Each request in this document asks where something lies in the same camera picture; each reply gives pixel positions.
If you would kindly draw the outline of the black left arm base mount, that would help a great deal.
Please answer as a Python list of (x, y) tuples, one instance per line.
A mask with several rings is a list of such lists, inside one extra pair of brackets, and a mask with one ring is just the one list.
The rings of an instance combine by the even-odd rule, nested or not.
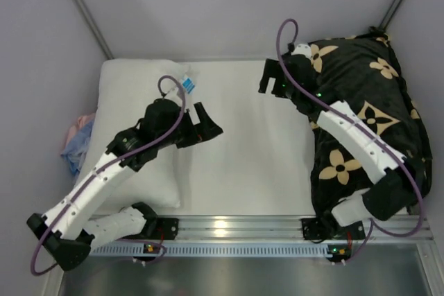
[(146, 239), (158, 241), (172, 241), (178, 234), (180, 220), (178, 218), (150, 219), (142, 231)]

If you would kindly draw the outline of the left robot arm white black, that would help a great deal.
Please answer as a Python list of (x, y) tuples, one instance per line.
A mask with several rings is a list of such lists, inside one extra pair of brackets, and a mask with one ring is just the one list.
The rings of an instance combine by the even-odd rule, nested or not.
[(161, 149), (187, 148), (221, 135), (223, 130), (208, 115), (202, 103), (194, 104), (198, 123), (193, 123), (183, 103), (159, 98), (146, 107), (136, 125), (118, 132), (99, 161), (80, 184), (44, 214), (32, 214), (26, 224), (38, 239), (31, 257), (31, 272), (44, 248), (55, 266), (67, 272), (77, 268), (98, 247), (123, 239), (144, 241), (155, 236), (158, 217), (143, 202), (92, 219), (96, 210), (126, 180), (130, 179)]

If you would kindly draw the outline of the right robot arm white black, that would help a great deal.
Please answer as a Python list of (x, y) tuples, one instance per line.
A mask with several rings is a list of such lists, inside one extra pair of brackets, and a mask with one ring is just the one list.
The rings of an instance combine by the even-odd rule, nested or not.
[(330, 232), (421, 204), (429, 158), (393, 50), (377, 40), (300, 44), (265, 62), (259, 84), (291, 101), (314, 132), (311, 201)]

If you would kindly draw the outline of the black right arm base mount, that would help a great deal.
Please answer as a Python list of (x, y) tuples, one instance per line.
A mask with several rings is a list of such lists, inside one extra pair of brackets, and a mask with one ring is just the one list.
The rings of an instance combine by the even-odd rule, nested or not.
[(362, 222), (353, 223), (346, 227), (329, 223), (319, 217), (303, 218), (300, 222), (303, 238), (312, 243), (333, 240), (361, 241), (366, 237)]

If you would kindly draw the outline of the black floral pillowcase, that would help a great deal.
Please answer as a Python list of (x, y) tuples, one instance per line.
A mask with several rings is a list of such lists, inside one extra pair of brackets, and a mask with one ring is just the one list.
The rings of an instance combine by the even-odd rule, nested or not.
[[(346, 101), (360, 120), (386, 144), (413, 163), (408, 166), (423, 197), (432, 187), (429, 137), (412, 101), (401, 66), (385, 31), (372, 27), (363, 35), (309, 42), (311, 71), (320, 92)], [(401, 186), (373, 184), (360, 162), (310, 118), (314, 132), (311, 202), (316, 214), (333, 209), (360, 191), (369, 192), (374, 216), (386, 220), (417, 203), (408, 179)]]

